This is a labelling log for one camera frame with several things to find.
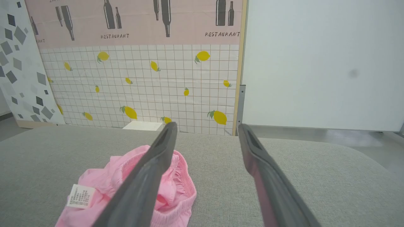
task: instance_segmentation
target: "small bottle illustration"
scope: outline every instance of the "small bottle illustration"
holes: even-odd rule
[[[166,37],[170,37],[171,5],[170,0],[161,0],[161,14],[166,27]]]
[[[118,7],[115,7],[115,10],[116,10],[116,14],[115,14],[115,17],[116,17],[116,28],[120,29],[120,28],[122,28],[121,15],[119,15]]]
[[[60,26],[63,27],[63,24],[62,24],[62,15],[60,14],[59,6],[56,7],[56,15],[57,15],[57,19],[59,20]]]
[[[158,0],[153,0],[153,5],[154,5],[154,13],[156,14],[156,21],[158,21],[158,12],[160,11]]]
[[[36,35],[39,35],[38,34],[38,29],[36,28],[36,24],[35,24],[34,19],[32,17],[31,17],[31,26],[32,26],[32,30],[34,31],[34,33]]]
[[[74,41],[74,34],[73,34],[73,22],[72,17],[70,16],[70,11],[68,6],[61,6],[63,19],[65,20],[66,28],[69,30],[70,38]]]
[[[108,29],[115,29],[114,13],[109,0],[104,0],[104,14]]]
[[[216,26],[226,25],[226,0],[216,0]]]
[[[229,18],[227,20],[227,25],[228,26],[233,26],[233,24],[234,24],[233,1],[230,1]]]

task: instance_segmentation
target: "pink garment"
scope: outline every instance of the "pink garment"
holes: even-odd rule
[[[111,156],[104,169],[88,169],[84,172],[78,184],[96,189],[90,207],[79,209],[66,206],[56,226],[91,226],[149,148],[149,145],[145,145],[123,156]],[[184,157],[174,151],[171,165],[161,178],[150,225],[187,226],[195,198],[196,189],[188,174],[188,165]]]

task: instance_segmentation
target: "bottle print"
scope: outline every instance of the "bottle print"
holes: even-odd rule
[[[62,16],[60,15],[59,6],[56,7],[56,15],[57,15],[57,19],[59,20],[60,26],[63,27]]]
[[[116,10],[116,14],[115,14],[115,17],[116,17],[116,28],[120,29],[120,28],[122,28],[121,15],[119,15],[118,7],[115,7],[115,10]]]
[[[170,37],[171,4],[170,0],[161,0],[161,15],[166,27],[166,37]]]
[[[226,25],[226,0],[216,0],[216,26]]]
[[[158,0],[153,0],[153,6],[154,6],[154,13],[156,14],[156,21],[158,21],[158,12],[160,11]]]
[[[230,9],[229,9],[229,18],[227,20],[228,26],[233,26],[234,24],[234,9],[233,9],[233,1],[230,1]]]
[[[107,28],[115,29],[114,13],[112,12],[112,6],[109,3],[109,0],[104,0],[104,14],[107,22]]]
[[[34,19],[32,17],[31,17],[31,26],[32,26],[32,30],[34,31],[34,33],[36,35],[39,35],[38,34],[38,29],[36,28],[36,24],[35,24]]]
[[[69,30],[70,38],[74,41],[74,34],[73,34],[73,22],[72,17],[70,16],[70,11],[68,6],[61,6],[63,19],[65,20],[66,28]]]

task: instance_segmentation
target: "lemon patterned fabric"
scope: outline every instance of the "lemon patterned fabric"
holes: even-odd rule
[[[238,45],[132,45],[40,49],[67,124],[123,128],[178,124],[231,135]]]

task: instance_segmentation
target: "gray carpet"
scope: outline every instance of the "gray carpet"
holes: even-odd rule
[[[0,226],[52,226],[79,176],[157,132],[50,126],[0,142]],[[404,185],[348,147],[260,139],[323,226],[404,223]],[[189,226],[262,226],[237,137],[179,133],[197,198]]]

